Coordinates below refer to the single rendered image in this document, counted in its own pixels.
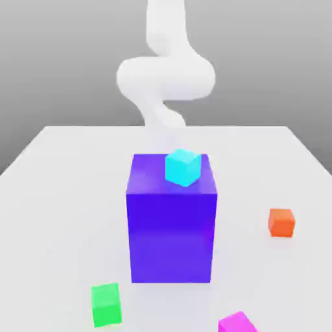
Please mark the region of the small cyan cube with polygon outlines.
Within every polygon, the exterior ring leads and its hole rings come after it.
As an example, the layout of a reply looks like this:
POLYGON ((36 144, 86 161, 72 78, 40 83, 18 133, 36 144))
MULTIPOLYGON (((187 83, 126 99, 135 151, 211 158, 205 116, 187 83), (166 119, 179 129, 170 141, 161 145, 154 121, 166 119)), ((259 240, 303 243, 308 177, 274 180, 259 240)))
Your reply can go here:
POLYGON ((165 157, 165 179, 182 187, 189 187, 201 175, 202 156, 178 149, 165 157))

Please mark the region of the small green cube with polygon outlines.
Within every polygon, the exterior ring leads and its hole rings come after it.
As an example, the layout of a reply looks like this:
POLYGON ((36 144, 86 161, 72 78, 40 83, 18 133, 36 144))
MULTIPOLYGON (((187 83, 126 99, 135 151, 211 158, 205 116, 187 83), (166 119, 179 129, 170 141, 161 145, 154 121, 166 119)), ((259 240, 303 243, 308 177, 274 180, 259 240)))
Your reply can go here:
POLYGON ((92 286, 91 310, 95 327, 120 324, 123 320, 118 283, 92 286))

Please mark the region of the small magenta cube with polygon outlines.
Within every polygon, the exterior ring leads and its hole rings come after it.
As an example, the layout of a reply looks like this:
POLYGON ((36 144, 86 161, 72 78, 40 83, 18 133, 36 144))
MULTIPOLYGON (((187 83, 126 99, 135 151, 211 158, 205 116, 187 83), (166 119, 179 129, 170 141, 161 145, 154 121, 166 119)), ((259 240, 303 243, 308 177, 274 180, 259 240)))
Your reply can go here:
POLYGON ((239 311, 219 321, 218 332, 258 332, 248 317, 239 311))

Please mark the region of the small orange cube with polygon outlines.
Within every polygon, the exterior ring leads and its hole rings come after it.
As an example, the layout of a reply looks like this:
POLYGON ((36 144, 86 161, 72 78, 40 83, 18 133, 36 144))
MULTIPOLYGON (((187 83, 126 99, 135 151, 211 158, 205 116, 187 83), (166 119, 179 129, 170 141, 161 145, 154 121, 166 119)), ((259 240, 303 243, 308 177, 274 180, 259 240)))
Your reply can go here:
POLYGON ((295 218, 291 209, 271 208, 268 217, 268 229, 272 237, 292 237, 295 218))

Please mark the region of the large purple box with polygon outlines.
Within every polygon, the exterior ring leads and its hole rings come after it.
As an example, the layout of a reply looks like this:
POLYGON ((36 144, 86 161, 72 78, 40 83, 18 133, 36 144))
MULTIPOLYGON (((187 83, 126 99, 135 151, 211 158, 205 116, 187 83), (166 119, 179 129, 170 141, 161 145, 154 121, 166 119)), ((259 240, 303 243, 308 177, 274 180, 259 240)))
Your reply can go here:
POLYGON ((134 154, 126 190, 134 283, 211 280, 217 188, 207 155, 189 187, 165 179, 165 155, 134 154))

